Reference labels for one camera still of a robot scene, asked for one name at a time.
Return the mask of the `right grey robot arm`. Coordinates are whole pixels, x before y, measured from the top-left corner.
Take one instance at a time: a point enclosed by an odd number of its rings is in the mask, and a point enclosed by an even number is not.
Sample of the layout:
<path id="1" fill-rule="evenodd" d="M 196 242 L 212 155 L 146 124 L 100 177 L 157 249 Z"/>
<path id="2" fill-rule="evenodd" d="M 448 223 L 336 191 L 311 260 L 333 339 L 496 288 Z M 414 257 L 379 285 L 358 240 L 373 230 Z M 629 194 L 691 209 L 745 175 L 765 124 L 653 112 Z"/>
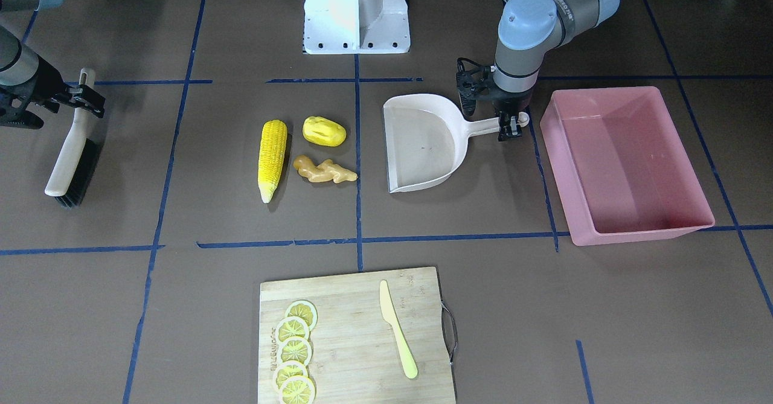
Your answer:
<path id="1" fill-rule="evenodd" d="M 61 6 L 64 0 L 2 0 L 2 11 L 41 11 Z M 97 118 L 105 115 L 105 98 L 89 84 L 67 85 L 50 65 L 14 33 L 1 29 L 1 124 L 20 129 L 41 129 L 44 121 L 28 111 L 29 104 L 52 113 L 61 104 L 86 109 Z"/>

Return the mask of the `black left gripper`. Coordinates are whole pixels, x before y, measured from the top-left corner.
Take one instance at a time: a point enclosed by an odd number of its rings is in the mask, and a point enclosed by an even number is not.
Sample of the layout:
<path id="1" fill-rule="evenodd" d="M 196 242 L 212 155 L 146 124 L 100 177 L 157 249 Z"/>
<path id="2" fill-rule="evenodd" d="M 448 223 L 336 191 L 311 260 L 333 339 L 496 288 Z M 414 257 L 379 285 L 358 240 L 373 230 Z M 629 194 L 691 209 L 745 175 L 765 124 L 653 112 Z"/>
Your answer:
<path id="1" fill-rule="evenodd" d="M 478 101 L 492 103 L 499 116 L 499 142 L 522 136 L 520 118 L 529 106 L 533 88 L 525 91 L 506 91 L 494 79 L 493 65 L 480 65 L 467 58 L 457 59 L 456 85 L 464 118 L 472 118 Z"/>

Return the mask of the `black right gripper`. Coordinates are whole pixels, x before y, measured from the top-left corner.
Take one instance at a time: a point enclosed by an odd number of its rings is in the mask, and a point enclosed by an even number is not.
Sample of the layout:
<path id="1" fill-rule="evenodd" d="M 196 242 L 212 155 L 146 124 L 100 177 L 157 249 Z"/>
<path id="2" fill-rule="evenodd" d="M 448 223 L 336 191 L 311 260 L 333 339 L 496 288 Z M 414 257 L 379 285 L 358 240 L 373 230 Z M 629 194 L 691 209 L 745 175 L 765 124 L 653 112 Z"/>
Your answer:
<path id="1" fill-rule="evenodd" d="M 30 79 L 2 73 L 1 125 L 10 128 L 41 129 L 44 121 L 28 110 L 28 105 L 42 105 L 56 113 L 61 104 L 84 109 L 100 120 L 105 115 L 105 98 L 85 84 L 67 85 L 58 72 L 36 72 Z"/>

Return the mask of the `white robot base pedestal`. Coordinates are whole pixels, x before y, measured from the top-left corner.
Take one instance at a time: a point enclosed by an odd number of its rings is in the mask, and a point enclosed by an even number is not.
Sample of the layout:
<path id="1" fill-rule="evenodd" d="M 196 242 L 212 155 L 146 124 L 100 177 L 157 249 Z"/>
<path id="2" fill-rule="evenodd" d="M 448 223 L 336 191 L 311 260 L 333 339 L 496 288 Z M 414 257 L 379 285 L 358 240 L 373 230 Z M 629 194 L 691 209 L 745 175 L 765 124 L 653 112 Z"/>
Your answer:
<path id="1" fill-rule="evenodd" d="M 303 50 L 311 55 L 403 54 L 408 0 L 304 0 Z"/>

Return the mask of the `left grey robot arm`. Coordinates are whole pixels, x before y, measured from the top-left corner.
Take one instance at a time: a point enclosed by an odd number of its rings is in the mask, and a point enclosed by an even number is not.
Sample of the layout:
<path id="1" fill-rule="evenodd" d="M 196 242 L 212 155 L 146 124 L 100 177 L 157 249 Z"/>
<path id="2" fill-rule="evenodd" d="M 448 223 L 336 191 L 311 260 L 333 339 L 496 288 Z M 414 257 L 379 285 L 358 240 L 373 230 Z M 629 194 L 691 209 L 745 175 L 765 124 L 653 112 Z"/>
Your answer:
<path id="1" fill-rule="evenodd" d="M 519 137 L 530 117 L 533 88 L 547 52 L 598 27 L 621 0 L 502 0 L 495 59 L 481 65 L 457 60 L 461 113 L 471 120 L 479 101 L 490 101 L 499 121 L 500 141 Z"/>

